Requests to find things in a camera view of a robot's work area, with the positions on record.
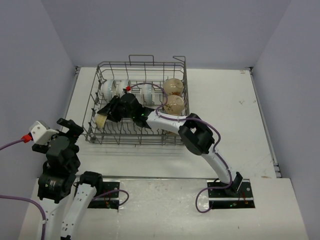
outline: red connector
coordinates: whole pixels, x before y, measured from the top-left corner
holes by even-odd
[[[27,142],[30,142],[31,140],[33,140],[31,133],[24,135],[21,139],[23,139],[24,143],[27,143]]]

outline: white wall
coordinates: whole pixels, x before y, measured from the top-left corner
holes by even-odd
[[[320,239],[319,13],[319,0],[292,0],[253,69],[277,160],[291,178],[310,240]]]
[[[0,146],[20,139],[35,120],[56,127],[75,69],[39,0],[0,8]],[[30,197],[45,156],[19,143],[0,152],[0,194]],[[0,239],[18,239],[27,203],[0,199]]]
[[[42,0],[75,65],[186,55],[189,67],[253,66],[290,0]]]

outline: beige bowl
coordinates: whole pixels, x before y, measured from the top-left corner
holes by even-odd
[[[180,96],[184,90],[184,85],[181,80],[177,78],[170,78],[164,82],[163,88],[168,95]]]
[[[177,95],[168,96],[168,102],[163,106],[167,114],[180,115],[185,108],[185,101]]]

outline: metal wire basket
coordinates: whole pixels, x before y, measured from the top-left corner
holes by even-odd
[[[138,60],[141,58],[148,58],[149,61]],[[130,80],[132,86],[149,82],[163,87],[167,79],[180,79],[183,83],[183,92],[180,96],[184,100],[184,109],[181,116],[189,115],[186,57],[173,56],[173,59],[173,61],[158,62],[155,61],[153,55],[129,55],[129,61],[101,62],[96,68],[82,121],[86,141],[99,144],[182,144],[181,138],[172,132],[162,129],[141,128],[129,118],[124,118],[118,123],[107,119],[104,128],[98,128],[94,119],[96,112],[108,103],[101,92],[101,86],[107,80],[114,80],[117,84],[123,80]],[[165,101],[163,92],[154,88],[152,104],[147,105],[140,92],[141,87],[142,85],[138,85],[133,87],[131,91],[141,104],[154,109],[163,104]]]

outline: white table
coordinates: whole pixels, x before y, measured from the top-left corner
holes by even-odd
[[[81,125],[96,68],[82,67],[66,119]],[[190,112],[215,126],[218,148],[244,178],[275,178],[264,126],[249,71],[187,70]],[[77,142],[84,171],[103,176],[216,178],[205,160],[183,146],[93,144]]]
[[[78,125],[82,124],[94,74],[92,67],[80,70],[66,117]],[[250,179],[256,208],[198,213],[195,197],[207,185],[203,178],[217,175],[183,146],[100,145],[80,137],[79,174],[94,171],[104,176],[189,179],[121,178],[120,188],[130,193],[129,201],[118,212],[88,209],[77,240],[307,240],[291,182],[276,178],[250,73],[189,69],[187,77],[190,111],[220,131],[218,148]],[[34,200],[37,191],[35,183]],[[207,192],[199,205],[208,207]],[[39,220],[38,209],[30,205],[19,239],[34,240]]]

